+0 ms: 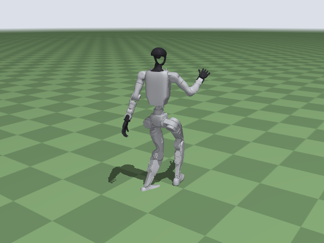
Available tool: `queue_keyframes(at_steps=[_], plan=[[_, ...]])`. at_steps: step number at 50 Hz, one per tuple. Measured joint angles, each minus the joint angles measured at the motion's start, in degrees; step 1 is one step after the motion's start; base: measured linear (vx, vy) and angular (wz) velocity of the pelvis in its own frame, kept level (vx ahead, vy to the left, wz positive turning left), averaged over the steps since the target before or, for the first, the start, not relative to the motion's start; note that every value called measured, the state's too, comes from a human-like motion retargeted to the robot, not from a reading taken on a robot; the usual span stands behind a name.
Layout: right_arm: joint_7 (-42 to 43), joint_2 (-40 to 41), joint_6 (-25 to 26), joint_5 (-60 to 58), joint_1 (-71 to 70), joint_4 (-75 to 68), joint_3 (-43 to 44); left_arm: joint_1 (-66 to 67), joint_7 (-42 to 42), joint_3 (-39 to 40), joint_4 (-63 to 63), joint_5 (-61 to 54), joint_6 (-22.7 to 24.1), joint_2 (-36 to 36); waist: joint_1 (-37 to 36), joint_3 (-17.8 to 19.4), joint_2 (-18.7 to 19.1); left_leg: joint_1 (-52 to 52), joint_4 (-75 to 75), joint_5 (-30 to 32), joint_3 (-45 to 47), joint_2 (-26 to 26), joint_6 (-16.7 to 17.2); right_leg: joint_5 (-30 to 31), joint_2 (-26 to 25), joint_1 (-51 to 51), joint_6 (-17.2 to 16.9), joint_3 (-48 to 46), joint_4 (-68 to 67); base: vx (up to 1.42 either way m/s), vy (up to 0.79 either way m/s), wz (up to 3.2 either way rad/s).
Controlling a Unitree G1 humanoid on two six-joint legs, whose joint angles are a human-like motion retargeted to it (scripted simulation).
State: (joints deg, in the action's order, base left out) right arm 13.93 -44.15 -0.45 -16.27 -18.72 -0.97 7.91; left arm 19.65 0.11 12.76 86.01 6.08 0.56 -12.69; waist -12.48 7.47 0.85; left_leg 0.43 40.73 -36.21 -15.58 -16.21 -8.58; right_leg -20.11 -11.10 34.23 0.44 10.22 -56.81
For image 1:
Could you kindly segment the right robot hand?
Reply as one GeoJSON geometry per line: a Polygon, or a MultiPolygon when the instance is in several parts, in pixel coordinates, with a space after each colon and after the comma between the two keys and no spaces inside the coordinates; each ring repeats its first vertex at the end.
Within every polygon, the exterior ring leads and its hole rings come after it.
{"type": "MultiPolygon", "coordinates": [[[[203,79],[202,83],[204,82],[205,78],[208,77],[208,75],[210,74],[210,72],[208,74],[207,73],[208,73],[208,71],[206,71],[206,69],[204,70],[204,68],[203,68],[201,72],[199,69],[199,77],[203,79]]],[[[198,78],[196,80],[198,80],[198,78]]]]}

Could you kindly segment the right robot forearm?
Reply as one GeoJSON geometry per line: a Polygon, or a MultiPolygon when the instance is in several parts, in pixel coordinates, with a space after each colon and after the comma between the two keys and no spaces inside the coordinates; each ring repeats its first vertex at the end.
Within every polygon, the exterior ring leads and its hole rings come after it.
{"type": "Polygon", "coordinates": [[[190,90],[193,93],[198,92],[199,91],[199,88],[201,86],[202,81],[203,81],[203,79],[199,77],[198,80],[196,80],[195,83],[190,87],[190,90]]]}

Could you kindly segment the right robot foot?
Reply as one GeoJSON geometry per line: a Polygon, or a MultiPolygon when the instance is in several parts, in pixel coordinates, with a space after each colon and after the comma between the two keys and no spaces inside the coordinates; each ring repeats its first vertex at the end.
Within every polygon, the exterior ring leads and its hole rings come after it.
{"type": "Polygon", "coordinates": [[[184,179],[184,174],[180,174],[180,178],[178,179],[178,176],[173,179],[173,185],[179,185],[180,182],[184,179]]]}

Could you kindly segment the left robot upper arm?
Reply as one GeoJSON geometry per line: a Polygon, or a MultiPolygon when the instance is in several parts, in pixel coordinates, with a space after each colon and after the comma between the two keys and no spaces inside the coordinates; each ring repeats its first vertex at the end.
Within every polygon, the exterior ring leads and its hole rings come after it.
{"type": "Polygon", "coordinates": [[[140,71],[137,75],[134,93],[132,95],[133,100],[139,101],[141,98],[140,91],[142,90],[142,87],[144,85],[145,73],[146,73],[146,71],[140,71]]]}

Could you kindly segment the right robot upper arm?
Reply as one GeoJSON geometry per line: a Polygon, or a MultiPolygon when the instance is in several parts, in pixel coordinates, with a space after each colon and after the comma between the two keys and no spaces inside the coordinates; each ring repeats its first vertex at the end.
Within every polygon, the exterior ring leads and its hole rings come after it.
{"type": "Polygon", "coordinates": [[[190,90],[188,84],[181,78],[180,74],[176,72],[168,72],[168,78],[170,82],[176,83],[176,85],[178,85],[186,93],[187,96],[190,97],[195,94],[190,90]]]}

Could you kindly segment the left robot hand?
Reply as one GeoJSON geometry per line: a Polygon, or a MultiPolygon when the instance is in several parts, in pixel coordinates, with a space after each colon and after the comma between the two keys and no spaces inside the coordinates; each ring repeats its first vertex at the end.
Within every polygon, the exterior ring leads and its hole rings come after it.
{"type": "Polygon", "coordinates": [[[126,117],[124,118],[124,123],[123,123],[123,128],[122,128],[122,134],[127,137],[128,135],[126,134],[126,130],[127,132],[128,130],[128,122],[130,122],[129,120],[130,116],[127,114],[126,117]]]}

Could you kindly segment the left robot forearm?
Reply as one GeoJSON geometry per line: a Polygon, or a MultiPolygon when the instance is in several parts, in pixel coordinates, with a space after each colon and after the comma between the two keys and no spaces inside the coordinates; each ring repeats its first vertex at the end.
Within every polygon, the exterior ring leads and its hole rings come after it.
{"type": "Polygon", "coordinates": [[[127,114],[130,116],[129,120],[132,119],[132,115],[134,113],[136,105],[137,105],[137,102],[132,100],[132,96],[131,96],[130,101],[129,101],[129,106],[127,108],[127,113],[125,114],[125,117],[126,117],[127,114]]]}

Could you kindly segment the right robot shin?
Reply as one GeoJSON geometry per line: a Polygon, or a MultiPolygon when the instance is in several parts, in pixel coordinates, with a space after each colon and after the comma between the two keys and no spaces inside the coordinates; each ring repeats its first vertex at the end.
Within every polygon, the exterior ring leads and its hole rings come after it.
{"type": "Polygon", "coordinates": [[[181,165],[183,163],[184,158],[184,148],[185,143],[184,141],[181,141],[180,143],[180,150],[175,150],[174,153],[174,159],[175,159],[175,178],[178,176],[178,179],[180,178],[180,172],[181,172],[181,165]]]}

